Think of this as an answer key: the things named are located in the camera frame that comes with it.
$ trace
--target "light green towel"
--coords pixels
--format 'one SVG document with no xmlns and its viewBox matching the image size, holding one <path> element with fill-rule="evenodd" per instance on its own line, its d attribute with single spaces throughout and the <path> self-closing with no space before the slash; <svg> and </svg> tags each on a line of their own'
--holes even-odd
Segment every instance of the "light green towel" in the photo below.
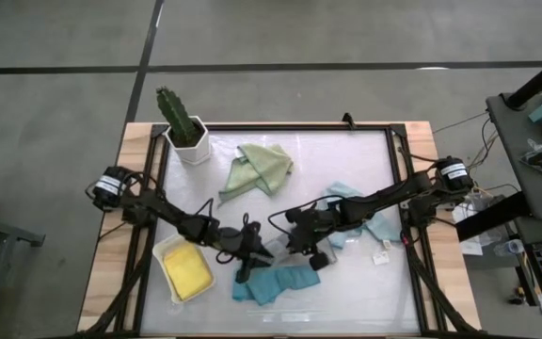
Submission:
<svg viewBox="0 0 542 339">
<path fill-rule="evenodd" d="M 218 192 L 221 202 L 226 202 L 254 187 L 268 196 L 277 192 L 292 172 L 294 163 L 281 146 L 269 148 L 254 144 L 238 146 L 244 156 L 233 159 L 230 176 L 225 188 Z"/>
</svg>

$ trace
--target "yellow sponge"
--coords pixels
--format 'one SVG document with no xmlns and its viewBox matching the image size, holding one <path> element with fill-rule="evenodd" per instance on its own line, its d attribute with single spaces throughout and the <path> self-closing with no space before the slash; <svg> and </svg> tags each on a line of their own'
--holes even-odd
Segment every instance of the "yellow sponge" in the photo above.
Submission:
<svg viewBox="0 0 542 339">
<path fill-rule="evenodd" d="M 213 276 L 204 259 L 190 243 L 184 243 L 165 255 L 164 263 L 181 300 L 195 296 L 213 283 Z"/>
</svg>

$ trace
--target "light blue cloth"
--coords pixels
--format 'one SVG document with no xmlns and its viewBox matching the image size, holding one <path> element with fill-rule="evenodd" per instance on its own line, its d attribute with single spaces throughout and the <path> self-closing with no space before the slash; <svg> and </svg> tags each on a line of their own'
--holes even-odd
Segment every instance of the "light blue cloth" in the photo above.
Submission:
<svg viewBox="0 0 542 339">
<path fill-rule="evenodd" d="M 334 182 L 330 187 L 326 188 L 323 193 L 323 196 L 327 195 L 340 195 L 346 198 L 355 197 L 363 195 L 357 190 L 341 183 Z M 318 209 L 327 209 L 327 202 L 333 202 L 339 198 L 330 198 L 324 201 L 317 203 Z M 346 243 L 346 239 L 349 237 L 358 237 L 361 236 L 362 230 L 366 229 L 369 231 L 377 240 L 389 240 L 389 241 L 400 241 L 401 237 L 399 236 L 398 230 L 394 228 L 391 223 L 381 214 L 376 213 L 371 220 L 364 222 L 361 227 L 358 227 L 355 230 L 350 230 L 348 232 L 334 232 L 327 239 L 332 247 L 337 249 L 342 249 Z"/>
<path fill-rule="evenodd" d="M 262 306 L 288 288 L 298 290 L 319 282 L 319 275 L 308 265 L 254 268 L 247 282 L 233 282 L 232 297 L 237 301 L 254 299 Z"/>
</svg>

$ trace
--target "concrete floor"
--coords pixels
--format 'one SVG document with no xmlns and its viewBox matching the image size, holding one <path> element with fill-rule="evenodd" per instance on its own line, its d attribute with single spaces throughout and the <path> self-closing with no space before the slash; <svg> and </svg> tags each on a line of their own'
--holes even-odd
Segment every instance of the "concrete floor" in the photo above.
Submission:
<svg viewBox="0 0 542 339">
<path fill-rule="evenodd" d="M 0 1 L 0 67 L 138 65 L 153 8 L 153 0 Z M 150 64 L 517 60 L 542 60 L 541 0 L 166 0 Z M 536 72 L 156 73 L 135 120 L 161 120 L 154 89 L 167 85 L 205 121 L 336 121 L 350 112 L 438 129 Z M 43 248 L 15 256 L 0 338 L 74 331 L 102 217 L 83 189 L 115 160 L 135 80 L 0 75 L 0 219 L 47 233 Z M 439 153 L 474 157 L 483 122 L 435 134 Z M 473 176 L 481 186 L 516 183 L 499 143 Z M 471 270 L 470 280 L 485 330 L 542 338 L 537 309 L 504 302 L 513 269 Z"/>
</svg>

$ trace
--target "wooden table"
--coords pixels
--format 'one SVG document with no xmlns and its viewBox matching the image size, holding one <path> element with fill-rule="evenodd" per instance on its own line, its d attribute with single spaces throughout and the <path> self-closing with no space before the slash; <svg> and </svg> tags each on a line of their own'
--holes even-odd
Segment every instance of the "wooden table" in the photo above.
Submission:
<svg viewBox="0 0 542 339">
<path fill-rule="evenodd" d="M 432 136 L 432 129 L 428 121 L 398 121 L 398 122 L 358 122 L 372 124 L 403 123 L 406 125 L 409 149 L 412 153 L 429 158 L 438 158 L 436 145 Z M 143 170 L 146 151 L 150 140 L 152 123 L 129 123 L 127 124 L 122 143 L 118 165 L 130 170 Z M 403 159 L 399 157 L 399 170 L 402 176 L 406 176 Z M 154 156 L 153 168 L 158 169 L 160 152 Z M 425 170 L 430 165 L 428 162 L 413 159 L 414 170 Z M 448 212 L 439 212 L 438 216 L 452 220 Z M 120 224 L 120 212 L 109 213 L 105 216 L 101 233 L 114 228 Z M 471 292 L 468 271 L 463 260 L 457 232 L 451 225 L 435 222 L 428 228 L 428 237 L 432 249 L 435 269 L 437 272 L 438 284 L 447 298 L 451 301 L 456 310 L 476 329 L 480 329 L 480 320 L 476 311 L 476 305 Z M 98 244 L 91 274 L 88 281 L 88 288 L 85 295 L 83 309 L 79 319 L 78 330 L 88 329 L 100 317 L 108 307 L 114 296 L 120 290 L 127 250 L 131 238 L 131 227 L 122 227 L 108 235 L 105 241 Z M 125 318 L 125 327 L 130 328 L 133 319 L 132 307 L 135 303 L 135 287 L 129 299 L 129 307 Z M 428 316 L 430 329 L 436 329 L 433 303 L 422 283 L 423 299 Z"/>
</svg>

